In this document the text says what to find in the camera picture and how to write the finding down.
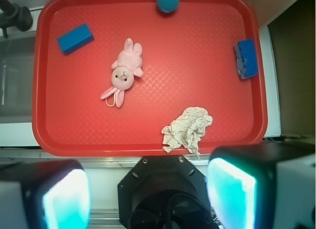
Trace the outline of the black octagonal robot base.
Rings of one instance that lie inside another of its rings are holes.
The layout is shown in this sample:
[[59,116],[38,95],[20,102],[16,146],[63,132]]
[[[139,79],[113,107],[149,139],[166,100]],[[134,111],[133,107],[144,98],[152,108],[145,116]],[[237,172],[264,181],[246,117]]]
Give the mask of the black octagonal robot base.
[[143,157],[118,183],[127,229],[216,229],[205,176],[183,156]]

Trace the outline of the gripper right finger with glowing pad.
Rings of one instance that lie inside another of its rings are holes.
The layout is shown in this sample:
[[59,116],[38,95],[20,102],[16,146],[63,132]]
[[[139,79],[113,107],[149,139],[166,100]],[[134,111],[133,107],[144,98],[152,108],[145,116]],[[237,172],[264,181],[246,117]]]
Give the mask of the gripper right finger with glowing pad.
[[316,150],[307,143],[218,147],[206,187],[226,229],[313,229]]

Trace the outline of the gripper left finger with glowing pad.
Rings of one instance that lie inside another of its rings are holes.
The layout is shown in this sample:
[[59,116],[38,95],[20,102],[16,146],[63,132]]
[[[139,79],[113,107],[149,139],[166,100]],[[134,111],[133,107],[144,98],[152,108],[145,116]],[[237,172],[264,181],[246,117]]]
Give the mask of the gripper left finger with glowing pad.
[[2,229],[85,229],[91,206],[90,179],[76,160],[0,167]]

